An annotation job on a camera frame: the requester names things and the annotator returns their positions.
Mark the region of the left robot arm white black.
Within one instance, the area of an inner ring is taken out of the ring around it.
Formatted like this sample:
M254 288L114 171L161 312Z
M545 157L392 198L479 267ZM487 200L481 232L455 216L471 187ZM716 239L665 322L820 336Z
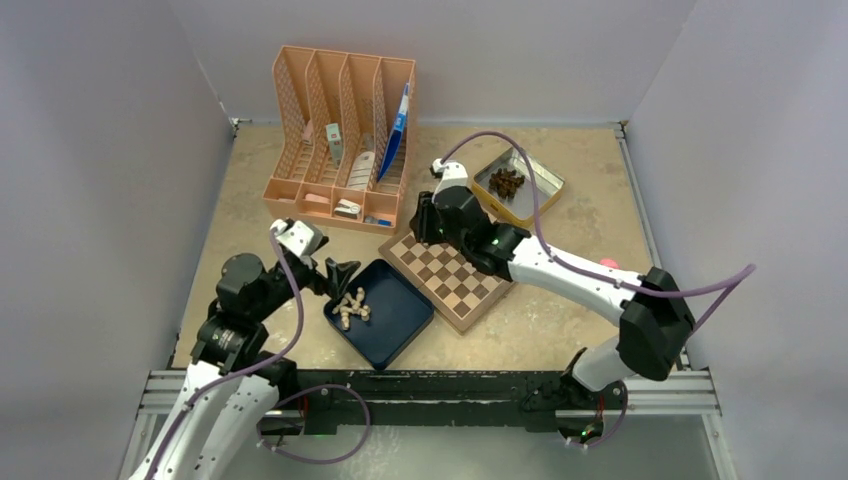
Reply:
M290 253L284 258L286 266L271 269L252 253L224 263L177 400L133 478L219 479L264 414L295 402L297 366L263 350L263 322L304 287L341 291L360 264L329 259L321 274Z

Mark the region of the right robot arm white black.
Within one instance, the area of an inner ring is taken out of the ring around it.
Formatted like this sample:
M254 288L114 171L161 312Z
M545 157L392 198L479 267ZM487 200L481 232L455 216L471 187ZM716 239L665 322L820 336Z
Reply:
M668 272L623 271L544 250L528 230L491 220L466 187L420 193L410 227L418 242L453 247L483 275L558 294L617 327L617 337L578 353L567 367L561 392L573 406L588 405L633 375L667 379L694 330L691 310Z

